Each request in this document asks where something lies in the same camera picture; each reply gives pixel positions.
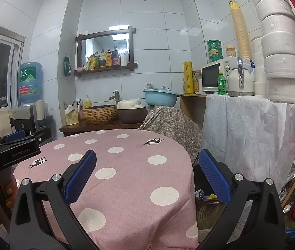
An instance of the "gold nail polish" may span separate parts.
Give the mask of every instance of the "gold nail polish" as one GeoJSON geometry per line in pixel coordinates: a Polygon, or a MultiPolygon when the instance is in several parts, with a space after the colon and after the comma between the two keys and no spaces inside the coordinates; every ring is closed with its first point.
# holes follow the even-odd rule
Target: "gold nail polish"
{"type": "Polygon", "coordinates": [[[6,189],[6,193],[7,193],[8,195],[11,195],[11,194],[13,193],[13,190],[12,190],[11,188],[7,188],[7,189],[6,189]]]}
{"type": "Polygon", "coordinates": [[[12,204],[11,201],[7,201],[7,202],[6,202],[6,206],[7,206],[8,208],[11,208],[11,207],[13,206],[13,204],[12,204]]]}

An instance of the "faucet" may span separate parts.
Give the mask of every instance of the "faucet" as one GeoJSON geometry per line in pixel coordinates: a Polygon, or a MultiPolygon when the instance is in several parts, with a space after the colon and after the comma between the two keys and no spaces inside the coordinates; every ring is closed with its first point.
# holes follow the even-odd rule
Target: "faucet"
{"type": "Polygon", "coordinates": [[[118,102],[120,101],[120,97],[121,95],[118,93],[118,90],[114,91],[115,95],[109,97],[110,100],[115,99],[115,103],[118,104],[118,102]]]}

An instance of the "table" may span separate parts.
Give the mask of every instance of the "table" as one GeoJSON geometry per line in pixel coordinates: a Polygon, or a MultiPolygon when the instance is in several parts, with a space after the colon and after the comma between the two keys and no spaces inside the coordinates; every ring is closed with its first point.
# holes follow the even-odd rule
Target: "table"
{"type": "Polygon", "coordinates": [[[93,124],[83,120],[77,124],[69,126],[66,125],[60,128],[60,132],[62,132],[64,136],[69,136],[77,133],[93,132],[100,130],[138,129],[140,125],[142,125],[142,123],[123,124],[120,120],[111,121],[105,124],[93,124]]]}
{"type": "MultiPolygon", "coordinates": [[[[85,132],[41,147],[15,169],[17,183],[62,174],[88,149],[97,165],[70,205],[101,250],[195,249],[198,245],[194,177],[186,150],[161,134],[134,129],[85,132]]],[[[50,205],[57,238],[64,240],[50,205]]]]}

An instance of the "green container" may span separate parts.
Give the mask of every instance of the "green container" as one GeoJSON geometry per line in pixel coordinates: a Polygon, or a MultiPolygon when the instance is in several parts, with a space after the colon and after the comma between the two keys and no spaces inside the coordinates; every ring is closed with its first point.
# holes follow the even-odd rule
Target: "green container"
{"type": "Polygon", "coordinates": [[[207,43],[208,49],[215,49],[215,48],[221,48],[221,41],[219,40],[209,40],[207,43]]]}
{"type": "Polygon", "coordinates": [[[209,56],[215,56],[215,55],[219,55],[222,56],[223,55],[223,49],[222,48],[212,48],[212,49],[208,49],[209,52],[209,56]]]}
{"type": "Polygon", "coordinates": [[[223,59],[224,57],[222,55],[213,55],[213,56],[210,56],[209,57],[209,63],[212,63],[212,62],[216,62],[220,59],[223,59]]]}

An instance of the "mirror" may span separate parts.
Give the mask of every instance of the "mirror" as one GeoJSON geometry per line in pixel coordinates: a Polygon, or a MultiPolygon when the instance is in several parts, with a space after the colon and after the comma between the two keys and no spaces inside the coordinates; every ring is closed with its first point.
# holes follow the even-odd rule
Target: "mirror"
{"type": "Polygon", "coordinates": [[[88,58],[101,50],[107,52],[108,49],[113,51],[118,48],[118,53],[121,55],[126,51],[129,53],[129,34],[119,34],[111,36],[96,37],[93,39],[82,40],[81,42],[81,64],[85,66],[88,58]]]}

